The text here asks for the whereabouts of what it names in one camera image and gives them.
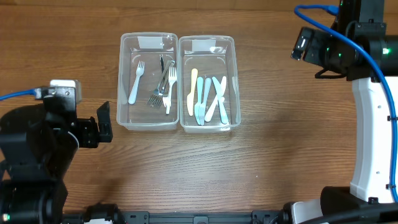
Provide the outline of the metal fork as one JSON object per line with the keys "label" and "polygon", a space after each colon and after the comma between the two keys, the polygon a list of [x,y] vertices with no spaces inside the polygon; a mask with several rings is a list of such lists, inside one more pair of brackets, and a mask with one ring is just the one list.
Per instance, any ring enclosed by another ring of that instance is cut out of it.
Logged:
{"label": "metal fork", "polygon": [[171,66],[174,66],[175,61],[174,60],[169,60],[166,63],[166,67],[165,70],[161,76],[161,79],[157,85],[157,87],[155,88],[155,90],[153,91],[153,94],[151,94],[147,104],[153,107],[159,107],[161,105],[162,99],[161,99],[161,94],[159,93],[159,88],[161,86],[162,80],[165,76],[165,74],[167,73],[168,68],[170,68]]}
{"label": "metal fork", "polygon": [[169,77],[171,74],[170,70],[171,70],[171,68],[168,68],[167,73],[165,74],[165,76],[162,80],[161,86],[159,88],[159,93],[161,94],[161,99],[163,101],[163,104],[165,104],[165,105],[167,104],[167,97],[168,97],[167,84],[168,84]]}

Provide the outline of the white plastic fork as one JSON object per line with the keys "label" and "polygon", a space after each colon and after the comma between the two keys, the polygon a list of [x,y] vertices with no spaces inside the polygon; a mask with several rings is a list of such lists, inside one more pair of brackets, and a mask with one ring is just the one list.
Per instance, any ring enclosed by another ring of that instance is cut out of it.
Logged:
{"label": "white plastic fork", "polygon": [[143,76],[144,74],[144,69],[145,69],[145,62],[139,61],[136,68],[136,78],[134,80],[134,84],[132,86],[132,90],[128,99],[128,103],[131,105],[133,105],[136,102],[139,80],[141,76]]}
{"label": "white plastic fork", "polygon": [[163,104],[166,108],[166,114],[170,113],[170,108],[171,108],[171,99],[172,99],[172,90],[173,90],[173,85],[177,82],[177,70],[174,66],[171,66],[169,68],[169,92],[166,97],[163,97]]}

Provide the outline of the light teal plastic knife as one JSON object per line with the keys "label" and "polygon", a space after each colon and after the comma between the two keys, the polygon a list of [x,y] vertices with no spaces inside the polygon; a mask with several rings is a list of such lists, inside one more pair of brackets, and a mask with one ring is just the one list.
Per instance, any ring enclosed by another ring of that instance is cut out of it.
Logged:
{"label": "light teal plastic knife", "polygon": [[216,97],[218,99],[218,106],[219,106],[219,109],[220,109],[221,122],[223,124],[227,124],[228,123],[228,116],[226,114],[226,110],[225,110],[225,107],[224,107],[224,104],[223,104],[223,100],[222,100],[223,95],[224,95],[224,91],[222,90],[222,87],[223,87],[222,83],[223,83],[223,81],[226,81],[226,77],[224,76],[221,79],[221,82],[219,82],[216,77],[213,77],[212,80],[213,80],[213,84],[215,86]]}

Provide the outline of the white plastic knife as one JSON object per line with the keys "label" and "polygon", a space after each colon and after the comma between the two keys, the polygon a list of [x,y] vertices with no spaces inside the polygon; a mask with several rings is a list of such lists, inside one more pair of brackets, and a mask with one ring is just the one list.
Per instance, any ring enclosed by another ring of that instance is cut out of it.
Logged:
{"label": "white plastic knife", "polygon": [[[227,77],[224,76],[224,77],[222,78],[222,80],[221,80],[221,91],[222,91],[222,93],[225,93],[226,84],[227,84]],[[217,98],[217,96],[216,96],[216,97],[214,98],[214,100],[213,100],[211,106],[208,108],[208,111],[207,111],[207,113],[206,113],[206,115],[205,115],[205,121],[206,121],[206,122],[210,122],[210,121],[211,121],[217,104],[218,104],[218,98]]]}

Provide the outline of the pale blue plastic knife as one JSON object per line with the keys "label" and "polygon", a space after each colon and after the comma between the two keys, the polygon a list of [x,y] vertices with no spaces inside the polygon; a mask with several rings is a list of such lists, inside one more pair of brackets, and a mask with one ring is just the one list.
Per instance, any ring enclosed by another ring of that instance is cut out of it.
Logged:
{"label": "pale blue plastic knife", "polygon": [[210,92],[210,88],[211,88],[211,78],[206,78],[205,79],[205,88],[203,90],[203,100],[200,106],[200,121],[201,121],[201,125],[203,126],[205,124],[205,110],[206,110],[206,103],[207,103],[207,99],[208,99],[208,95]]}

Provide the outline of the yellow plastic knife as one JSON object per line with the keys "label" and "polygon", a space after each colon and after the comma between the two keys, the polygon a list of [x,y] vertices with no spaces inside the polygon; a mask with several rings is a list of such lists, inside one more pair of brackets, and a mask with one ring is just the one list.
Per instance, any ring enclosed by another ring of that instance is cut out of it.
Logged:
{"label": "yellow plastic knife", "polygon": [[195,88],[197,84],[197,76],[198,76],[198,70],[196,68],[193,68],[191,71],[191,87],[190,87],[190,92],[187,95],[187,110],[189,116],[193,116],[193,101],[194,101],[194,96],[195,96]]}

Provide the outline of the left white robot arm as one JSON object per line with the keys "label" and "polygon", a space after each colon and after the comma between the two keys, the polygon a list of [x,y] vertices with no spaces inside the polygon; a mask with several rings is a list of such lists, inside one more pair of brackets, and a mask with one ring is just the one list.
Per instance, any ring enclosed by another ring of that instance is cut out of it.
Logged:
{"label": "left white robot arm", "polygon": [[110,104],[97,117],[78,118],[78,80],[10,93],[6,100],[31,95],[39,104],[22,106],[1,117],[1,223],[61,223],[68,191],[63,178],[79,148],[111,142]]}

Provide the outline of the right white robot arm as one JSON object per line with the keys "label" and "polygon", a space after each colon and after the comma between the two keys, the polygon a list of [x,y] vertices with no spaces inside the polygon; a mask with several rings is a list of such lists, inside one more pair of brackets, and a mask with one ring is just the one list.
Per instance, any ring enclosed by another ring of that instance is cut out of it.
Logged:
{"label": "right white robot arm", "polygon": [[344,78],[356,105],[356,162],[347,187],[326,186],[320,198],[286,203],[276,223],[395,223],[397,221],[397,36],[386,32],[384,2],[341,0],[320,5],[331,26],[294,12],[302,27],[295,60],[320,67],[315,78]]}

